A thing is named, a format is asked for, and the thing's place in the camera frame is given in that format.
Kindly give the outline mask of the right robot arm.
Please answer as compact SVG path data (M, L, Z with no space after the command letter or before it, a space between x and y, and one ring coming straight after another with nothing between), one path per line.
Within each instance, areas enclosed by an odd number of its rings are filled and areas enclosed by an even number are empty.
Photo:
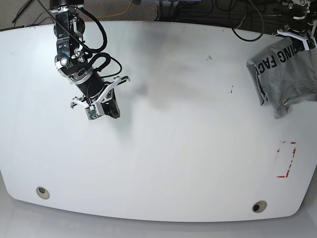
M80 12L97 24L103 39L99 48L89 48L85 44L85 22L79 16ZM89 120L102 116L119 118L115 88L130 78L120 77L118 73L100 76L100 72L111 62L121 65L117 59L104 52L107 35L100 21L84 9L82 0L52 0L47 13L54 22L57 52L55 67L83 94L82 97L74 97L70 106L82 106Z

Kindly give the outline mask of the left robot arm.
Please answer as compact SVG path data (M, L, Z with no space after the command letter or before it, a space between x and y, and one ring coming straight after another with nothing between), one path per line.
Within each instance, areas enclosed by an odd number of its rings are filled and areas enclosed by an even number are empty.
M251 10L238 26L233 26L232 22L231 12L234 9L232 0L227 10L229 26L240 40L245 42L259 40L264 35L267 17L274 18L279 25L273 36L290 37L299 51L309 51L317 47L317 2L315 0L262 0L260 3L255 0L246 0L245 3ZM248 15L253 13L260 18L261 31L256 38L246 39L236 30L242 26Z

